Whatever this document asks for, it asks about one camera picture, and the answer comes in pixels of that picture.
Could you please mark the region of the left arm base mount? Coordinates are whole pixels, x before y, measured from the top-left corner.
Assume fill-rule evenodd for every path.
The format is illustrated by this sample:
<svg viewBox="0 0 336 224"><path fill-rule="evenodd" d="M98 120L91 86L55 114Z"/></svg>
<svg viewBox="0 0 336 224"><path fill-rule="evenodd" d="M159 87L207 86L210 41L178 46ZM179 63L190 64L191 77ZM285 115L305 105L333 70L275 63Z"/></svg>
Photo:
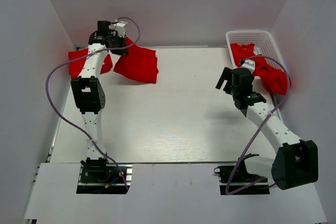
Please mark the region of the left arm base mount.
<svg viewBox="0 0 336 224"><path fill-rule="evenodd" d="M92 195L125 195L128 190L125 187L122 176L130 188L132 180L132 165L121 165L121 172L115 165L107 165L105 170L97 167L86 169L81 167L76 194Z"/></svg>

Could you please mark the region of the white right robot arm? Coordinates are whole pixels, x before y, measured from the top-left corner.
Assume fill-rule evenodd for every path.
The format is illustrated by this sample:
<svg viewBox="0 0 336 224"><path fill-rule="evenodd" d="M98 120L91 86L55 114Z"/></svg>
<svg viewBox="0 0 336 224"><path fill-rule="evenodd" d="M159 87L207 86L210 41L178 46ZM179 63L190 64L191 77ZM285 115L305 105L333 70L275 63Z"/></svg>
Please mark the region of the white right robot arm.
<svg viewBox="0 0 336 224"><path fill-rule="evenodd" d="M238 177L247 182L255 175L271 179L282 190L314 183L318 180L318 147L304 141L273 115L266 99L253 91L250 70L224 68L217 89L233 97L235 107L257 127L275 151L275 158L243 151L237 166Z"/></svg>

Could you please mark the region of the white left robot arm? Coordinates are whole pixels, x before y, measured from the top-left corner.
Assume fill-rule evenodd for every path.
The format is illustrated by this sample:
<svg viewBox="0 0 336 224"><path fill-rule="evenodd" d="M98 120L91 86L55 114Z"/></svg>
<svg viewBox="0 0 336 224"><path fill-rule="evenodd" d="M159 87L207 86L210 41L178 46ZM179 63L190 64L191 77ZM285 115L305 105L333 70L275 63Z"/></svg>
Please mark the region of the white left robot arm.
<svg viewBox="0 0 336 224"><path fill-rule="evenodd" d="M107 152L102 140L101 116L106 96L99 77L104 61L111 52L109 49L126 46L127 26L127 22L119 20L98 21L97 30L89 37L89 56L78 76L71 80L75 105L81 113L87 134L87 158L81 163L87 169L93 166L93 176L101 182L110 178L111 168L106 165Z"/></svg>

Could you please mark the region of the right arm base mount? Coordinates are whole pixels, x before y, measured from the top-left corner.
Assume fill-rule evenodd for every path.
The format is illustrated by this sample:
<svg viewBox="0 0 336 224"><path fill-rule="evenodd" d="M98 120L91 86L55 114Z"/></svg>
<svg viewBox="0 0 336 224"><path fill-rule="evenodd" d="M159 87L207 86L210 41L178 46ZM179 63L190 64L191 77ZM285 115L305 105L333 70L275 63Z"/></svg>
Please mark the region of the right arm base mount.
<svg viewBox="0 0 336 224"><path fill-rule="evenodd" d="M214 168L213 172L219 178L219 189L220 194L226 194L226 186L229 180L230 174L234 169L234 165L220 165ZM260 178L258 175L248 174L245 168L238 168L238 170L234 173L233 179L231 181L229 192L233 190L237 190L240 187L246 186L252 182L257 181ZM270 190L268 187L268 179L264 179L258 183L255 183L251 187L248 187L242 191L235 193L234 195L269 195Z"/></svg>

